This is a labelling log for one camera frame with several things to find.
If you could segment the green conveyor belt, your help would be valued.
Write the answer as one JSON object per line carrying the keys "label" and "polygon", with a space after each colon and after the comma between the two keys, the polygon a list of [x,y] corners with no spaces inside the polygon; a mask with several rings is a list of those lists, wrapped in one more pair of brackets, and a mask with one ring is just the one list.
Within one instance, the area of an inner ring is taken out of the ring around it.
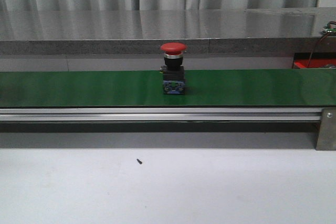
{"label": "green conveyor belt", "polygon": [[188,70],[184,95],[157,71],[3,72],[1,107],[335,106],[333,69]]}

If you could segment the small green circuit board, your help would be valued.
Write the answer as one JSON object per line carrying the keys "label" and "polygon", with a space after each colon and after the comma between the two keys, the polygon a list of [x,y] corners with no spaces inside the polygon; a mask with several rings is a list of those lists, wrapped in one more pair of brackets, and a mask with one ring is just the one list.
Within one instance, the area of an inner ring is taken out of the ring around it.
{"label": "small green circuit board", "polygon": [[336,22],[328,22],[322,29],[322,34],[335,35],[336,34]]}

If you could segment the grey stone counter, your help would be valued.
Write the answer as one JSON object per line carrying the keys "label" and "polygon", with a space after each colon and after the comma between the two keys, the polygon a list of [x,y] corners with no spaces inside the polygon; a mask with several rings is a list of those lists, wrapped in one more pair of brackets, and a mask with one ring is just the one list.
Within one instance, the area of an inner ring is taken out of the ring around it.
{"label": "grey stone counter", "polygon": [[3,55],[158,54],[166,42],[192,54],[335,52],[319,42],[335,8],[1,12]]}

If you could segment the red plastic tray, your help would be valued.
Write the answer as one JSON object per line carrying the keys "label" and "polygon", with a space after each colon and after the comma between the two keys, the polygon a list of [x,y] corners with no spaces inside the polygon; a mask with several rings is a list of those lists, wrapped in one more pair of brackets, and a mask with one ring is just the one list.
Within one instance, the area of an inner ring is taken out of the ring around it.
{"label": "red plastic tray", "polygon": [[335,52],[315,52],[309,59],[309,53],[296,53],[292,67],[302,68],[327,68],[335,69]]}

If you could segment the red mushroom push button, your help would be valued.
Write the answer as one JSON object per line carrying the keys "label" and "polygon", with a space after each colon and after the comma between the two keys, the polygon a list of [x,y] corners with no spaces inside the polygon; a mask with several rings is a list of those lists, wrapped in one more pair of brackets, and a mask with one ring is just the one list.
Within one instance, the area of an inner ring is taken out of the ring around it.
{"label": "red mushroom push button", "polygon": [[185,71],[182,63],[186,48],[185,44],[179,42],[169,42],[161,46],[165,63],[160,69],[164,94],[185,94]]}

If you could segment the steel conveyor support bracket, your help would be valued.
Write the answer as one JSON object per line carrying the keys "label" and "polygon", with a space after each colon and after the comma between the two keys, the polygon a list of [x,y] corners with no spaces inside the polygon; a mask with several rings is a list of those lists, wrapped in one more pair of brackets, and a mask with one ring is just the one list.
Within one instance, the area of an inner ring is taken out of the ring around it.
{"label": "steel conveyor support bracket", "polygon": [[317,151],[335,151],[335,108],[323,109],[316,143]]}

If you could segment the aluminium conveyor frame rail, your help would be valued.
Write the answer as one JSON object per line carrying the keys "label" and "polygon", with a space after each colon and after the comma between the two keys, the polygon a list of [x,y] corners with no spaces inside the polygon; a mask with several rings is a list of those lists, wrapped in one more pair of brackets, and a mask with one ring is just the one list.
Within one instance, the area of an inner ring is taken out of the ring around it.
{"label": "aluminium conveyor frame rail", "polygon": [[1,109],[1,122],[319,121],[321,108],[33,108]]}

